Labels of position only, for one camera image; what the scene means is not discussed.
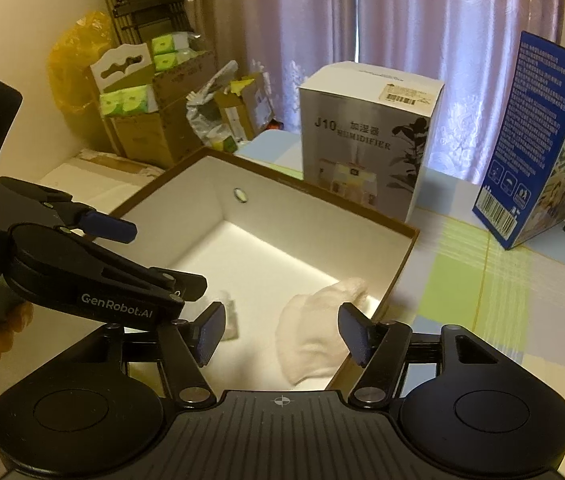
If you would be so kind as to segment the yellow plastic bag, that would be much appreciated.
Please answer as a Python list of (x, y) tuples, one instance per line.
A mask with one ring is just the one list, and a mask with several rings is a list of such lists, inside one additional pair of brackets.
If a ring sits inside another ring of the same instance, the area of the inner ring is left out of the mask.
[(52, 98), (73, 136), (88, 148), (109, 151), (98, 108), (90, 66), (114, 47), (108, 14), (89, 11), (62, 32), (47, 58), (47, 77)]

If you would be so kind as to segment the white humidifier box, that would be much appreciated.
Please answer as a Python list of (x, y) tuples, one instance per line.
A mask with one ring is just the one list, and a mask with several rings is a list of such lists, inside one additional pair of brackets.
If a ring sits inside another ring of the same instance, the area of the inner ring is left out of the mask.
[(299, 87), (304, 180), (406, 222), (443, 90), (386, 67), (323, 66)]

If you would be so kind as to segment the checkered tablecloth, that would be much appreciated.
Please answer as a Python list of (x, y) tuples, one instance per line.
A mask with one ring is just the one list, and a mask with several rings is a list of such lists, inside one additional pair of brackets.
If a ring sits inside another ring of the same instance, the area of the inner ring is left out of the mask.
[(425, 170), (408, 221), (420, 235), (389, 310), (422, 333), (465, 326), (565, 399), (565, 233), (504, 250), (473, 214), (476, 195), (471, 182)]

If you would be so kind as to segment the white cloth pouch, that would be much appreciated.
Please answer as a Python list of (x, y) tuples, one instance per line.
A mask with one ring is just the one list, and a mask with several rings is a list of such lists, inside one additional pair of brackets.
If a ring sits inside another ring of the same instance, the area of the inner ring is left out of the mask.
[(307, 379), (332, 377), (348, 350), (339, 333), (341, 304), (367, 310), (368, 283), (362, 278), (324, 287), (311, 295), (296, 295), (281, 311), (276, 350), (281, 373), (297, 386)]

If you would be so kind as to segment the brown cardboard storage box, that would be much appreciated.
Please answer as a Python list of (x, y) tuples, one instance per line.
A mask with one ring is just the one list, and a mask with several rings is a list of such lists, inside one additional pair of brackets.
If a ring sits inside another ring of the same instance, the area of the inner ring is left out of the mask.
[(220, 344), (204, 376), (215, 391), (284, 390), (276, 352), (283, 307), (345, 278), (367, 282), (371, 312), (386, 301), (418, 230), (234, 155), (197, 151), (110, 207), (138, 234), (115, 252), (195, 274), (227, 292), (238, 338)]

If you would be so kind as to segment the purple curtain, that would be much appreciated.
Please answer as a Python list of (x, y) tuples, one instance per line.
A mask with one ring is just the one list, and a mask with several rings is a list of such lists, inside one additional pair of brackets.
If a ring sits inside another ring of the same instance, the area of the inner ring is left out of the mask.
[(558, 40), (563, 0), (185, 0), (220, 63), (263, 74), (285, 128), (299, 131), (299, 86), (356, 61), (439, 79), (427, 166), (479, 182), (493, 151), (522, 32)]

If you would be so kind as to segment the cardboard boxes with tissues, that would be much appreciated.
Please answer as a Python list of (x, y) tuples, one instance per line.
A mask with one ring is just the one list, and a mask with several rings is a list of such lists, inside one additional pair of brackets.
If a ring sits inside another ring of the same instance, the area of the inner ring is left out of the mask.
[(154, 44), (168, 50), (122, 44), (90, 66), (119, 155), (168, 169), (203, 145), (233, 152), (274, 119), (260, 73), (239, 79), (236, 61), (217, 67), (215, 53), (192, 50), (184, 32)]

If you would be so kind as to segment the blue milk carton box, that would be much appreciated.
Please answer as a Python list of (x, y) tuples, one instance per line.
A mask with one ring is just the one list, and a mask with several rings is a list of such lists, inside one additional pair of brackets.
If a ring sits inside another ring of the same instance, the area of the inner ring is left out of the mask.
[(565, 48), (530, 32), (473, 212), (505, 249), (565, 221)]

